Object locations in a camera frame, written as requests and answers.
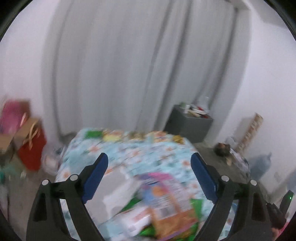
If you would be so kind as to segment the empty blue water jug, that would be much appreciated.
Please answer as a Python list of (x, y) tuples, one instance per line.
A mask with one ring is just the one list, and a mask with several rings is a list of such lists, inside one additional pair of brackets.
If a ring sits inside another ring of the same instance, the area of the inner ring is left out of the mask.
[(271, 167), (272, 153), (262, 154), (248, 160), (250, 177), (259, 181)]

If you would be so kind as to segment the green snack wrapper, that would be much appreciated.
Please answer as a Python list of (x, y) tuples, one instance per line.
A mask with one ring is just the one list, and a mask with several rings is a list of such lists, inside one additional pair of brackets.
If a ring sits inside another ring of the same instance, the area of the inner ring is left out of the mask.
[[(202, 217), (202, 205), (203, 201), (201, 199), (190, 199), (191, 206), (195, 212), (197, 220)], [(119, 212), (125, 213), (133, 210), (138, 204), (143, 204), (143, 201), (137, 197), (133, 197), (132, 200)], [(193, 240), (197, 230), (199, 228), (199, 221), (195, 222), (187, 231), (181, 233), (178, 236), (171, 238), (170, 240)], [(150, 222), (148, 225), (141, 227), (137, 237), (148, 237), (156, 240), (156, 230), (153, 224)]]

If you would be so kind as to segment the red gift bag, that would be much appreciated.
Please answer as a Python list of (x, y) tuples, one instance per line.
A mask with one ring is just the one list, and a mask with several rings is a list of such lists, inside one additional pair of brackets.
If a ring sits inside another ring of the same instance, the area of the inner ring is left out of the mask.
[(41, 168), (42, 151), (47, 143), (39, 118), (29, 118), (14, 137), (18, 157), (30, 171)]

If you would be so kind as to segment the dark brown box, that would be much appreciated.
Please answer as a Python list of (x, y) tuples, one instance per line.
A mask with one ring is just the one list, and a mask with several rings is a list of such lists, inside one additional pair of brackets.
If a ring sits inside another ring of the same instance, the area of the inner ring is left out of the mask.
[(214, 147), (214, 153), (219, 157), (227, 157), (230, 155), (230, 145), (224, 143), (217, 143)]

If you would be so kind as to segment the pink snack package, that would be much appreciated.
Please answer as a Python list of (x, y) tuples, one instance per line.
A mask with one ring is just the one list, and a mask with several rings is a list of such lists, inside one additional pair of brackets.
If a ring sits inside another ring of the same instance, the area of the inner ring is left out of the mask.
[(196, 231), (198, 217), (189, 193), (179, 181), (160, 172), (140, 174), (137, 179), (158, 240), (185, 239)]

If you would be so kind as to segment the grey storage cabinet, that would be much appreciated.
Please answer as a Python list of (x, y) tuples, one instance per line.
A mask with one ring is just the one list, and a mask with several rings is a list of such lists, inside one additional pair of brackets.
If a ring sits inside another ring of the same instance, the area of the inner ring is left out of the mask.
[(166, 122), (164, 131), (172, 135), (180, 135), (187, 138), (191, 143), (204, 141), (211, 128), (213, 119), (211, 117), (195, 117), (178, 105), (174, 105), (172, 112)]

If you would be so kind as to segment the floral blue tablecloth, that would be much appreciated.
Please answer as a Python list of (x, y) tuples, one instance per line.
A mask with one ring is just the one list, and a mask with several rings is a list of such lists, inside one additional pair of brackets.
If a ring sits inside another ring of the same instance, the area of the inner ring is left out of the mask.
[(115, 224), (114, 216), (119, 209), (114, 204), (107, 204), (106, 200), (128, 204), (133, 197), (139, 198), (138, 188), (133, 188), (132, 184), (136, 175), (147, 172), (173, 175), (189, 192), (190, 199), (203, 201), (197, 232), (199, 231), (209, 216), (213, 203), (206, 198), (190, 167), (190, 158), (196, 149), (188, 140), (184, 144), (178, 144), (172, 140), (172, 135), (166, 135), (165, 141), (155, 142), (154, 133), (148, 133), (143, 141), (139, 141), (129, 139), (128, 133), (124, 133), (121, 141), (105, 142), (101, 138), (88, 136), (94, 131), (91, 128), (82, 129), (70, 142), (55, 181), (65, 181), (72, 174), (80, 174), (101, 153), (107, 154), (106, 177), (99, 185), (99, 192), (103, 196), (95, 194), (86, 205), (93, 222), (106, 240), (130, 240)]

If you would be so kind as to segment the white curtain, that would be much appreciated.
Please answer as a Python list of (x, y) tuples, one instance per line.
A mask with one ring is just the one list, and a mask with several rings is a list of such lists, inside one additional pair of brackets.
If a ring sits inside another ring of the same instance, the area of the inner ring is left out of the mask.
[(53, 1), (43, 49), (51, 141), (83, 127), (162, 130), (173, 105), (209, 100), (224, 127), (248, 52), (246, 1)]

